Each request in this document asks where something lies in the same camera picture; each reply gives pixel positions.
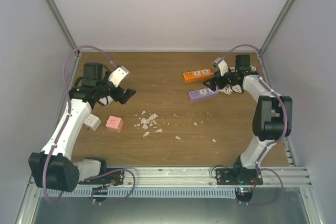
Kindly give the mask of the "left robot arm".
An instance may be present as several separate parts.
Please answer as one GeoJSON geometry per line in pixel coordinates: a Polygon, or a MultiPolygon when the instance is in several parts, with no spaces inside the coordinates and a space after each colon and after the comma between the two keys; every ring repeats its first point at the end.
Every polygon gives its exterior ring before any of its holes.
{"type": "Polygon", "coordinates": [[[38,187],[72,192],[79,182],[87,179],[92,179],[96,184],[107,181],[104,159],[86,158],[73,163],[72,151],[85,120],[96,104],[125,104],[135,95],[135,90],[120,86],[129,74],[124,66],[110,71],[101,63],[89,62],[84,65],[83,75],[77,78],[68,92],[65,111],[50,140],[39,153],[31,153],[28,159],[38,187]]]}

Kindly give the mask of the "purple power strip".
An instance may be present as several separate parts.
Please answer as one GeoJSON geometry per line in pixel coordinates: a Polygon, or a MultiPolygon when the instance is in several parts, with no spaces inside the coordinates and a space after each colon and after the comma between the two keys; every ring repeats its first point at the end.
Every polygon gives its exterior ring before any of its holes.
{"type": "Polygon", "coordinates": [[[188,96],[189,96],[191,102],[197,102],[197,101],[209,99],[209,98],[215,97],[217,95],[218,95],[218,90],[217,89],[216,89],[216,91],[213,91],[208,87],[193,90],[193,91],[190,91],[188,93],[188,96]]]}

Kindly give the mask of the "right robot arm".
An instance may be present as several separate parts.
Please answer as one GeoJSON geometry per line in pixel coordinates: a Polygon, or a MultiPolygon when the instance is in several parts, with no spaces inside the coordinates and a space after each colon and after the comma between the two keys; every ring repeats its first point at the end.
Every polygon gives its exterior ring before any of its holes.
{"type": "Polygon", "coordinates": [[[253,71],[249,55],[237,55],[234,70],[222,58],[217,58],[213,65],[218,70],[204,81],[205,87],[219,91],[239,86],[256,101],[252,140],[233,167],[220,170],[218,175],[219,182],[250,185],[259,180],[261,162],[270,149],[291,132],[292,98],[281,96],[258,71],[253,71]]]}

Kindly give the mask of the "orange power strip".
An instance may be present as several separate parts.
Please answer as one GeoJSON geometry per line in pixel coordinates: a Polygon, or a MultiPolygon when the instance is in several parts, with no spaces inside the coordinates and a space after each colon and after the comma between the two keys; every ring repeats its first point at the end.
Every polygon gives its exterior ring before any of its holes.
{"type": "Polygon", "coordinates": [[[210,69],[193,70],[189,72],[184,72],[183,79],[185,83],[198,82],[205,81],[209,79],[212,75],[213,73],[210,69]]]}

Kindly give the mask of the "white tiger charger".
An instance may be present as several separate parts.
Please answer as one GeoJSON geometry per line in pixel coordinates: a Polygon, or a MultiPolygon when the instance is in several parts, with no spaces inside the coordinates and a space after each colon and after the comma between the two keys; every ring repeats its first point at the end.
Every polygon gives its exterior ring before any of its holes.
{"type": "Polygon", "coordinates": [[[89,116],[86,118],[83,124],[88,129],[96,131],[101,124],[101,120],[97,116],[89,114],[89,116]]]}

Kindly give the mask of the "pink white charger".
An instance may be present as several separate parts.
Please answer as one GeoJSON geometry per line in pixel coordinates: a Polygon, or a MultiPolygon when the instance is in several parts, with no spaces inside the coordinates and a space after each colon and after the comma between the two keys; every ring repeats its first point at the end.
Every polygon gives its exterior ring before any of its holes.
{"type": "Polygon", "coordinates": [[[110,115],[107,122],[106,122],[106,128],[109,131],[120,133],[123,126],[123,119],[110,115]]]}

